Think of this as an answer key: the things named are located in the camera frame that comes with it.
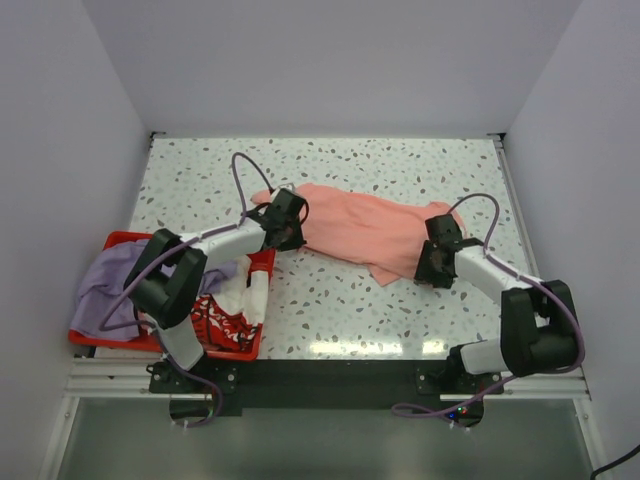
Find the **lavender t shirt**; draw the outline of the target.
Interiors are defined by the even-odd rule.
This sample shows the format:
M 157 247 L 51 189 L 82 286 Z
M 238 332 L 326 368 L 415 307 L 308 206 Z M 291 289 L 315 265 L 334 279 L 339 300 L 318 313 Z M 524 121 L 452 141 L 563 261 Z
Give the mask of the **lavender t shirt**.
M 99 326 L 106 310 L 123 293 L 124 282 L 147 243 L 148 239 L 122 242 L 103 250 L 96 257 L 78 287 L 70 330 L 88 338 L 117 342 L 128 342 L 139 336 L 138 325 L 111 331 L 102 331 Z M 222 282 L 233 278 L 237 269 L 236 260 L 207 267 L 198 295 L 218 293 Z M 134 305 L 130 299 L 126 299 L 109 318 L 106 326 L 120 326 L 134 321 Z

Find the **aluminium frame rail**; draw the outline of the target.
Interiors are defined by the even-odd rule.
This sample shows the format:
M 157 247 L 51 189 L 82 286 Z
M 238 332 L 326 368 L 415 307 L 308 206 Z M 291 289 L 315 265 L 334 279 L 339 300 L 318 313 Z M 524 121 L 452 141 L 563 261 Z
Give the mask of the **aluminium frame rail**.
M 608 462 L 579 372 L 439 388 L 439 360 L 78 357 L 43 479 L 586 479 Z

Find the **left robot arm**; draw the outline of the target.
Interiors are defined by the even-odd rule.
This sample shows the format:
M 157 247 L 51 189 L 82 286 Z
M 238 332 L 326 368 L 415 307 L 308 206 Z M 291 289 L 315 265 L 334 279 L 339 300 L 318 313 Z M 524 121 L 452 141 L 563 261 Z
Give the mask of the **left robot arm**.
M 264 250 L 303 246 L 302 225 L 308 213 L 307 200 L 280 189 L 237 224 L 189 238 L 167 229 L 152 235 L 124 283 L 123 294 L 155 328 L 164 353 L 176 363 L 171 378 L 183 391 L 196 392 L 207 380 L 207 368 L 201 363 L 206 353 L 190 320 L 205 267 Z

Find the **pink t shirt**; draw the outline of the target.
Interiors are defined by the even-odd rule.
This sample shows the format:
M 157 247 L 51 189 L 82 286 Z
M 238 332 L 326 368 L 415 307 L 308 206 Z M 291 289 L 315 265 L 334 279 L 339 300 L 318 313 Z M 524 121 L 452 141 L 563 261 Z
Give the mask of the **pink t shirt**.
M 405 205 L 313 183 L 299 185 L 295 192 L 310 208 L 302 226 L 305 247 L 367 267 L 381 286 L 414 277 L 428 239 L 426 221 L 450 210 L 444 202 Z

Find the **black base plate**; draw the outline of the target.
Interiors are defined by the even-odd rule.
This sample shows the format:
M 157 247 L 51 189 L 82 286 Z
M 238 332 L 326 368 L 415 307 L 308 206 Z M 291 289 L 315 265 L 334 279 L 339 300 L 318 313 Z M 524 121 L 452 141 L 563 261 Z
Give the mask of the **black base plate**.
M 425 376 L 444 360 L 206 360 L 197 373 L 179 373 L 168 361 L 147 366 L 149 391 L 170 399 L 172 419 L 204 418 L 216 412 L 239 416 L 246 409 L 389 410 L 400 403 L 415 409 L 444 410 L 454 399 L 471 397 L 471 406 L 454 420 L 480 420 L 479 394 L 502 394 L 501 375 L 441 391 Z

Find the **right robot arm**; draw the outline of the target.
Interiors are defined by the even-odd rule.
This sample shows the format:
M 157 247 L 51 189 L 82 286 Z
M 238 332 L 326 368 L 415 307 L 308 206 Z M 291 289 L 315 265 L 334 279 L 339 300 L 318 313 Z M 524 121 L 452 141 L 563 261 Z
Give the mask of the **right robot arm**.
M 451 214 L 428 219 L 425 226 L 414 282 L 450 290 L 464 280 L 500 308 L 498 337 L 451 348 L 426 382 L 441 391 L 466 393 L 481 378 L 502 372 L 522 378 L 579 366 L 584 340 L 566 283 L 526 276 L 489 255 L 485 242 L 463 236 Z

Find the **white red printed t shirt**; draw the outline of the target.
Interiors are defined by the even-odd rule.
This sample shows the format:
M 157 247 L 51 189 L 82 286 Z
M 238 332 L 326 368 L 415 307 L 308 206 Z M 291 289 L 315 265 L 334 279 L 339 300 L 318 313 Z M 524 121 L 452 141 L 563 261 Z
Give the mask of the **white red printed t shirt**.
M 236 275 L 222 282 L 218 293 L 198 295 L 191 322 L 211 358 L 253 361 L 266 320 L 275 252 L 243 255 Z

